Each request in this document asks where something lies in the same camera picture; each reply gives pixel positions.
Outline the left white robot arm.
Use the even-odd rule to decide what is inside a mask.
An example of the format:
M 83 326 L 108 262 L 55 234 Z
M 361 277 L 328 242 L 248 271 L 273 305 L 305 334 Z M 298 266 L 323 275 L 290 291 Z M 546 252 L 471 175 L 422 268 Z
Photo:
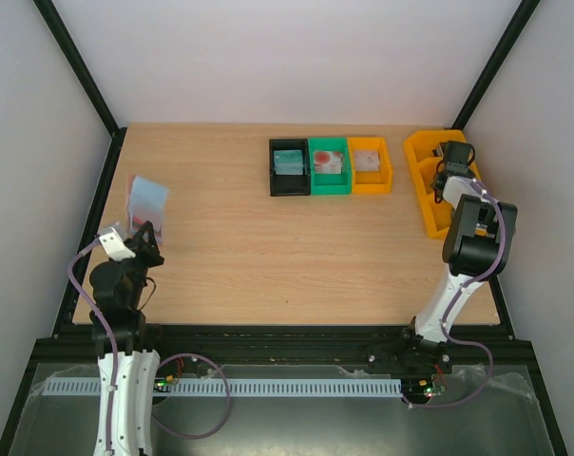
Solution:
M 117 225 L 99 235 L 108 260 L 89 274 L 92 301 L 89 313 L 98 356 L 100 410 L 95 455 L 151 455 L 153 384 L 160 365 L 149 347 L 140 299 L 148 270 L 164 258 L 151 221 L 131 237 Z

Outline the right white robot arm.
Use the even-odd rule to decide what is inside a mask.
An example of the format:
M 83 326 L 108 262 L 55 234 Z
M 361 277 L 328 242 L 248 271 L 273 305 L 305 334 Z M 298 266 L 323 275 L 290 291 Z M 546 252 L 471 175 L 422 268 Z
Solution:
M 406 371 L 428 371 L 445 363 L 445 343 L 457 315 L 483 283 L 507 265 L 518 208 L 493 197 L 475 176 L 475 148 L 468 142 L 439 145 L 440 160 L 430 185 L 433 197 L 453 209 L 443 244 L 447 266 L 430 303 L 400 334 L 395 358 Z

